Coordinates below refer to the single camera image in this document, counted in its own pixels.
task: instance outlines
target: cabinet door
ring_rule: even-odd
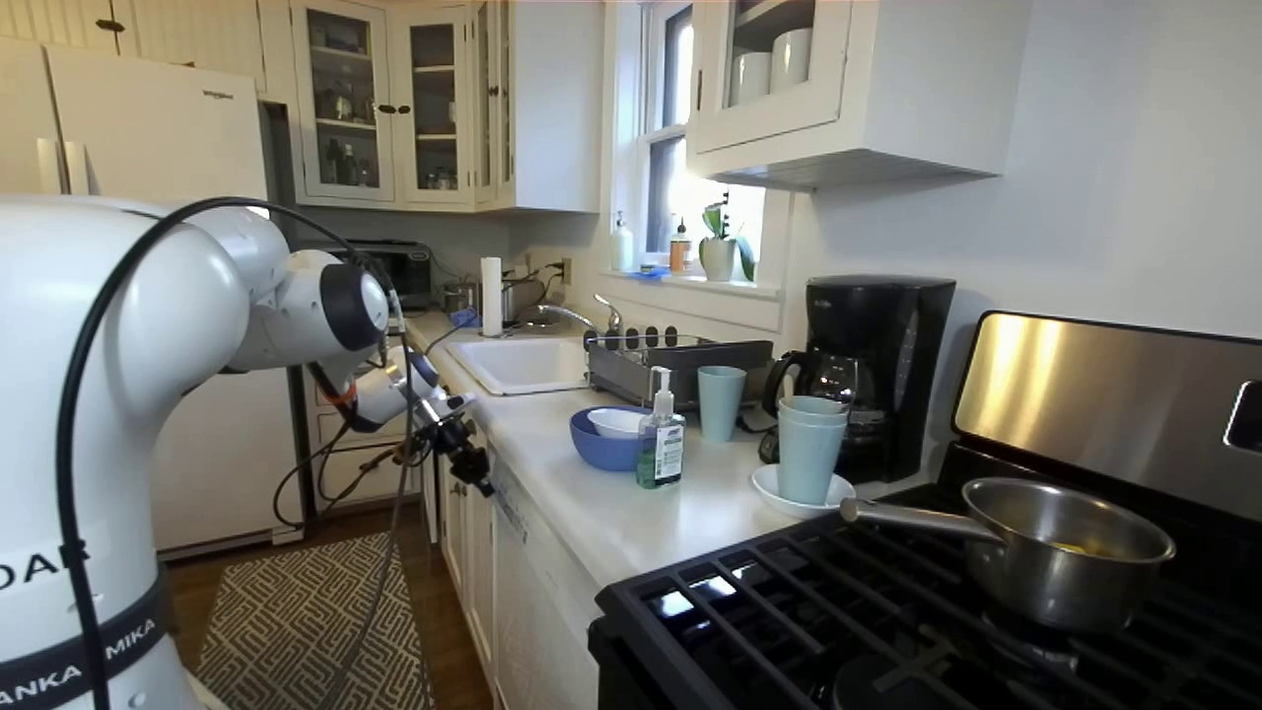
[[[482,209],[599,209],[599,4],[484,0]]]
[[[395,185],[405,205],[472,205],[472,80],[471,6],[392,13]]]
[[[597,706],[591,619],[591,579],[520,485],[496,477],[496,682],[508,710]]]
[[[388,205],[388,23],[376,4],[298,4],[300,201]]]
[[[447,477],[449,489],[441,495],[441,552],[447,552],[447,572],[449,582],[458,587],[458,601],[471,616],[471,506],[476,495],[472,485],[461,485],[455,477]]]
[[[129,0],[142,60],[246,73],[266,86],[261,0]]]
[[[471,633],[493,677],[493,619],[496,619],[496,574],[493,574],[493,532],[496,532],[496,506],[471,489]]]
[[[113,0],[0,0],[0,35],[129,54],[127,6],[113,17]]]
[[[854,0],[721,0],[693,13],[704,104],[689,118],[689,148],[708,152],[842,114]]]

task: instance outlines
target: soap bottle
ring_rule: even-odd
[[[651,368],[654,376],[654,443],[635,466],[635,481],[654,489],[681,477],[681,415],[675,415],[670,368]]]

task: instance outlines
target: stove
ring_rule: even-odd
[[[1255,380],[1262,344],[989,313],[944,472],[896,502],[964,511],[1007,472],[1128,506],[1178,544],[1140,610],[1061,633],[989,602],[956,535],[818,515],[604,587],[599,706],[1262,706]]]

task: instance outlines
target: bottle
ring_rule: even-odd
[[[654,376],[654,431],[664,431],[675,415],[670,368],[651,368]]]
[[[482,256],[482,334],[496,339],[505,326],[505,272],[501,256]]]
[[[641,249],[631,228],[624,223],[624,211],[617,215],[604,249],[609,249],[609,272],[631,274],[641,267]]]
[[[670,368],[651,368],[651,376],[659,382],[651,411],[654,443],[635,466],[645,489],[681,477],[681,415],[675,415]]]
[[[689,256],[689,242],[687,242],[687,223],[680,221],[675,223],[675,235],[670,235],[670,272],[687,272],[687,256]]]

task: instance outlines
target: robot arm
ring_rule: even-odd
[[[309,364],[361,424],[411,415],[411,439],[484,477],[429,364],[388,347],[401,330],[388,286],[287,252],[252,209],[270,205],[0,197],[0,302],[21,322],[0,347],[15,502],[0,515],[0,695],[15,706],[191,706],[163,633],[150,468],[165,415],[217,370]]]
[[[329,252],[287,252],[271,221],[249,209],[195,215],[233,260],[249,292],[249,330],[224,370],[309,364],[325,398],[350,431],[379,431],[411,415],[411,445],[455,459],[455,477],[489,494],[484,453],[471,445],[471,420],[437,382],[429,359],[392,322],[388,286]]]

